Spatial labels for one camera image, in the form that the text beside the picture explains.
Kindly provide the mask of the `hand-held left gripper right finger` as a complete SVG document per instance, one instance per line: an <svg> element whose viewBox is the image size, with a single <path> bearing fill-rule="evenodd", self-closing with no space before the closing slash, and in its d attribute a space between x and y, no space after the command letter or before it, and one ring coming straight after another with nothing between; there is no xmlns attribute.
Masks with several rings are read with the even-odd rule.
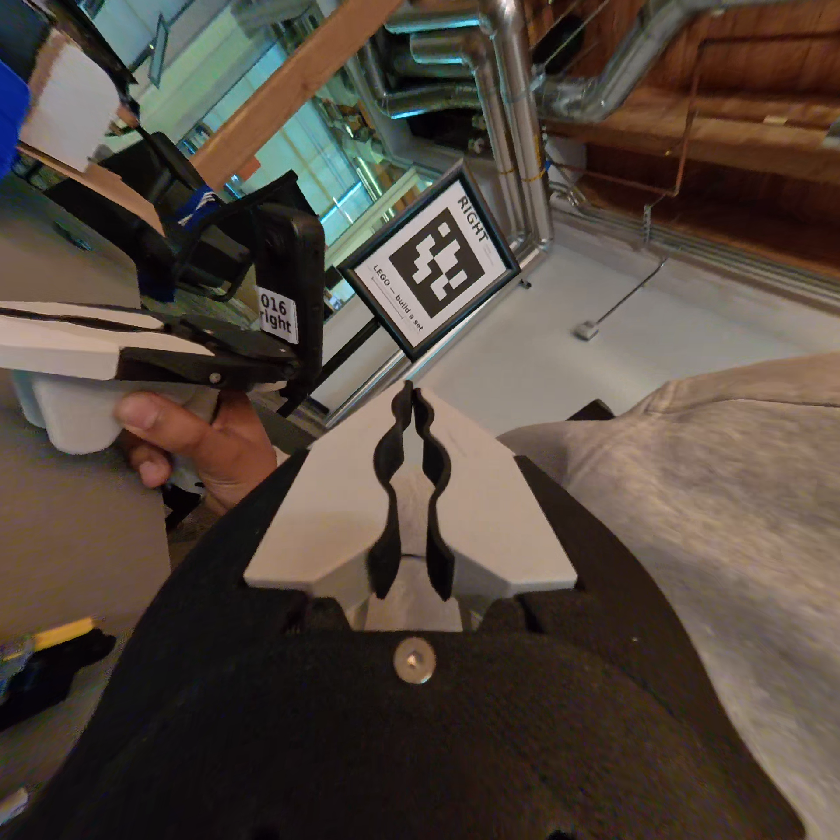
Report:
<svg viewBox="0 0 840 840"><path fill-rule="evenodd" d="M578 574L514 454L427 388L413 392L427 507L427 572L464 631L518 595L572 590Z"/></svg>

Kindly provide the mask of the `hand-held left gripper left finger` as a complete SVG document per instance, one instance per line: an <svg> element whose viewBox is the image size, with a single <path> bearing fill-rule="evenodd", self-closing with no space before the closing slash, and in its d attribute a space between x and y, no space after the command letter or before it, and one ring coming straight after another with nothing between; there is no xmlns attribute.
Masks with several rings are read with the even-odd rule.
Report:
<svg viewBox="0 0 840 840"><path fill-rule="evenodd" d="M392 480L412 416L403 381L310 447L245 571L249 586L332 598L364 629L370 599L385 598L402 558Z"/></svg>

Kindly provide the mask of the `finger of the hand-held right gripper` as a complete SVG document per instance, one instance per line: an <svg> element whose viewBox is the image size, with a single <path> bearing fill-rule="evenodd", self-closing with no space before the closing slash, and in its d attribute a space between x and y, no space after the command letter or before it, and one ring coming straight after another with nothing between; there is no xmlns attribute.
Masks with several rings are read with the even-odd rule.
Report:
<svg viewBox="0 0 840 840"><path fill-rule="evenodd" d="M94 381L118 376L123 350L162 351L166 358L214 353L159 331L122 331L55 320L1 317L1 366L10 371L62 375Z"/></svg>
<svg viewBox="0 0 840 840"><path fill-rule="evenodd" d="M167 324L143 311L56 302L3 301L1 315L18 320L65 323L111 332L166 332Z"/></svg>

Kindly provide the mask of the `person's right forearm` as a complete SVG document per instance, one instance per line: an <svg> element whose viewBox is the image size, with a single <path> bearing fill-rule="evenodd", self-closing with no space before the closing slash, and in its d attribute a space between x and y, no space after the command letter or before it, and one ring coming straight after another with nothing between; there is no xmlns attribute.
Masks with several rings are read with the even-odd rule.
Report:
<svg viewBox="0 0 840 840"><path fill-rule="evenodd" d="M806 836L838 838L838 352L671 381L610 421L499 440L644 565Z"/></svg>

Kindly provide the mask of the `black lego beam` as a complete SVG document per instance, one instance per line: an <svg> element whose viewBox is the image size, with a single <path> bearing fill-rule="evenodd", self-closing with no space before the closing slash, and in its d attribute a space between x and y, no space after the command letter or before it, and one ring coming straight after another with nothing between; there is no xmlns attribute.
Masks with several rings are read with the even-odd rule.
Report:
<svg viewBox="0 0 840 840"><path fill-rule="evenodd" d="M94 628L28 655L2 673L1 732L63 703L80 670L109 656L117 638Z"/></svg>

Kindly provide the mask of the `person's right hand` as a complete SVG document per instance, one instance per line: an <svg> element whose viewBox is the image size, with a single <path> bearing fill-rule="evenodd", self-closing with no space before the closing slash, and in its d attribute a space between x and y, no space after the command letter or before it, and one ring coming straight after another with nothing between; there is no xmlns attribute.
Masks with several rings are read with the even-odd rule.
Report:
<svg viewBox="0 0 840 840"><path fill-rule="evenodd" d="M205 508L218 517L278 467L277 452L243 392L221 392L210 422L153 392L127 394L113 415L125 458L145 488L163 487L174 459L186 459L204 485Z"/></svg>

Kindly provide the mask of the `black chair with striped jacket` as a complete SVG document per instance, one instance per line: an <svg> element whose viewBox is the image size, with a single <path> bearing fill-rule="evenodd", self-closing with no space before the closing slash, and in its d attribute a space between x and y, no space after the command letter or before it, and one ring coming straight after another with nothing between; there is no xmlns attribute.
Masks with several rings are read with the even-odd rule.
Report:
<svg viewBox="0 0 840 840"><path fill-rule="evenodd" d="M140 295L171 303L178 287L227 301L242 285L253 258L251 224L264 205L314 215L298 175L288 171L255 192L226 201L163 133L106 158L101 167L148 201L161 220L159 234L136 214L71 179L45 196L130 257Z"/></svg>

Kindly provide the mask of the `framed marker sign on stand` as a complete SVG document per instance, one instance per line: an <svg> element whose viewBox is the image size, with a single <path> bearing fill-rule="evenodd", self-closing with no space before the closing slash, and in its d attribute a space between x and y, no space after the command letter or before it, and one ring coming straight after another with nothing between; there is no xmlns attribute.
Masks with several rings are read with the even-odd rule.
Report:
<svg viewBox="0 0 840 840"><path fill-rule="evenodd" d="M291 415L378 332L401 370L442 347L451 333L521 271L466 158L329 271L369 312L356 334L325 361L312 385L279 410Z"/></svg>

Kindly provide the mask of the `slanted wooden beam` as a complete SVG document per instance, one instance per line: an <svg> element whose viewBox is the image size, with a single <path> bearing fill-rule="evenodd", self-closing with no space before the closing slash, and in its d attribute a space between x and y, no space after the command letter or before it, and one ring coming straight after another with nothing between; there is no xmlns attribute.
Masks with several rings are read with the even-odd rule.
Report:
<svg viewBox="0 0 840 840"><path fill-rule="evenodd" d="M192 164L220 190L392 16L401 1L347 1L272 73L196 152Z"/></svg>

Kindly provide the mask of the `brown cardboard box flap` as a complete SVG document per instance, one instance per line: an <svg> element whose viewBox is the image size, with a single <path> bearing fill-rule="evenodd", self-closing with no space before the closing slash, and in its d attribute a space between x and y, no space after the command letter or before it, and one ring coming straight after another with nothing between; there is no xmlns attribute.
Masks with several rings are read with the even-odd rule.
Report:
<svg viewBox="0 0 840 840"><path fill-rule="evenodd" d="M122 178L93 162L119 94L107 72L70 37L53 29L28 81L28 112L16 150L131 212L162 235L153 205Z"/></svg>

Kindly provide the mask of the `silver metal pipes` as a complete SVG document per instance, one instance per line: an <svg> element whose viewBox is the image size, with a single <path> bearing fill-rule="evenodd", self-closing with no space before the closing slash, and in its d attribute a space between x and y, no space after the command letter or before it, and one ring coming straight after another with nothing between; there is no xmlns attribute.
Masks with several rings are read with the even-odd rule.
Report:
<svg viewBox="0 0 840 840"><path fill-rule="evenodd" d="M404 10L389 18L385 28L410 36L409 48L419 65L458 62L470 69L518 252L547 251L553 222L522 3L482 1Z"/></svg>

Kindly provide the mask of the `silver ventilation duct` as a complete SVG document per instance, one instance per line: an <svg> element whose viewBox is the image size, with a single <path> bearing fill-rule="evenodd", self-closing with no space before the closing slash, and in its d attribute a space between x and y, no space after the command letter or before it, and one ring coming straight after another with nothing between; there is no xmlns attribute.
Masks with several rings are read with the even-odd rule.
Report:
<svg viewBox="0 0 840 840"><path fill-rule="evenodd" d="M637 88L742 100L838 96L838 2L645 2L601 72L546 76L534 92L550 123L596 124Z"/></svg>

